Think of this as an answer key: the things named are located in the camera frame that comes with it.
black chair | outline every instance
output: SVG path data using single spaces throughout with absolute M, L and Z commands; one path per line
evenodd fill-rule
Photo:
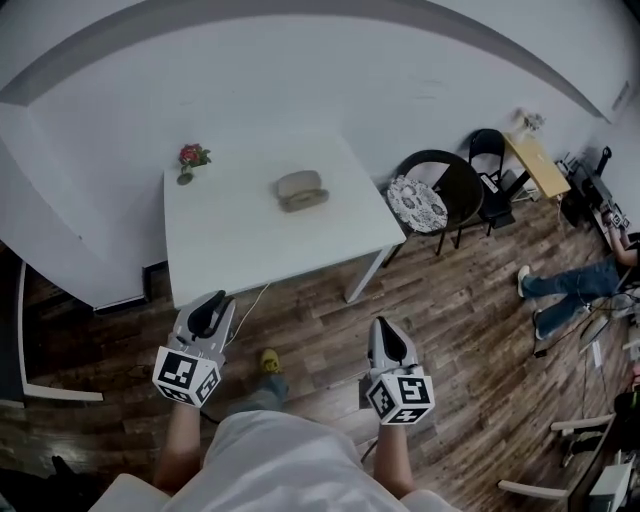
M 489 129 L 477 131 L 471 138 L 471 144 L 469 145 L 469 164 L 478 155 L 496 155 L 500 157 L 500 164 L 495 172 L 491 173 L 491 175 L 480 174 L 484 189 L 484 200 L 480 210 L 478 210 L 478 215 L 483 221 L 489 223 L 489 229 L 487 230 L 487 236 L 489 236 L 491 229 L 495 228 L 497 223 L 506 225 L 513 222 L 511 202 L 499 186 L 504 162 L 504 137 L 502 133 L 498 130 Z M 493 181 L 493 177 L 496 175 L 498 177 L 497 183 Z
M 471 137 L 471 144 L 469 144 L 469 163 L 478 155 L 496 155 L 500 157 L 500 164 L 498 169 L 491 173 L 490 177 L 493 179 L 496 174 L 498 175 L 498 183 L 502 180 L 502 164 L 504 163 L 504 136 L 498 130 L 491 130 L 488 128 L 478 130 Z
M 405 159 L 398 166 L 395 177 L 406 176 L 415 166 L 424 163 L 441 163 L 449 165 L 444 174 L 433 186 L 433 190 L 442 198 L 442 202 L 447 207 L 447 226 L 443 230 L 435 231 L 433 233 L 420 233 L 418 231 L 414 231 L 399 219 L 398 221 L 406 234 L 418 233 L 421 235 L 435 235 L 440 233 L 440 243 L 438 244 L 438 250 L 436 251 L 436 254 L 440 255 L 444 238 L 446 233 L 449 231 L 453 231 L 455 229 L 458 230 L 455 248 L 457 249 L 460 246 L 462 228 L 464 227 L 464 224 L 478 212 L 480 206 L 482 206 L 484 192 L 482 190 L 480 177 L 471 165 L 465 162 L 465 160 L 460 158 L 458 155 L 436 149 L 418 151 Z M 393 260 L 393 258 L 398 254 L 402 245 L 398 245 L 393 250 L 387 261 L 383 264 L 383 267 L 386 267 L 391 263 L 391 260 Z

jeans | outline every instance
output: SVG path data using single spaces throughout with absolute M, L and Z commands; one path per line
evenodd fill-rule
M 566 295 L 560 302 L 536 317 L 538 333 L 542 338 L 546 338 L 570 321 L 586 304 L 600 297 L 613 295 L 619 281 L 615 258 L 609 256 L 600 263 L 569 270 L 547 279 L 527 276 L 522 280 L 522 293 L 525 299 L 555 294 Z
M 284 376 L 278 373 L 264 375 L 258 389 L 244 400 L 231 405 L 228 415 L 247 411 L 281 411 L 288 391 L 289 386 Z

wooden desk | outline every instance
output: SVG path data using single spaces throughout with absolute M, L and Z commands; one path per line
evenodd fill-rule
M 503 136 L 507 147 L 527 171 L 509 188 L 509 197 L 520 190 L 530 177 L 547 199 L 570 190 L 569 183 L 535 137 L 526 135 L 520 144 L 516 144 L 508 134 Z

white table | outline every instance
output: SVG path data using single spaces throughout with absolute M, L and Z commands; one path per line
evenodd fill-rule
M 320 132 L 242 142 L 212 147 L 213 163 L 196 168 L 189 185 L 176 184 L 177 171 L 165 173 L 175 307 L 213 290 L 236 293 L 368 255 L 345 292 L 347 302 L 355 300 L 405 236 L 348 144 Z M 320 173 L 329 200 L 284 213 L 273 184 L 305 169 Z

table leg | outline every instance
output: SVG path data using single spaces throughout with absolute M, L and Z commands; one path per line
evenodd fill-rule
M 376 270 L 378 270 L 378 267 L 382 264 L 392 248 L 393 246 L 390 245 L 381 249 L 379 252 L 365 256 L 366 259 L 362 264 L 362 268 L 345 291 L 344 300 L 347 301 L 347 303 L 353 302 L 358 298 L 360 292 L 367 286 L 367 283 L 371 280 L 373 274 L 376 273 Z
M 531 178 L 531 176 L 529 176 L 529 173 L 526 170 L 523 171 L 522 174 L 516 178 L 516 181 L 513 182 L 513 185 L 511 185 L 507 189 L 505 195 L 509 199 L 511 199 L 518 193 L 518 190 L 520 190 L 524 186 L 524 184 L 529 181 L 529 178 Z

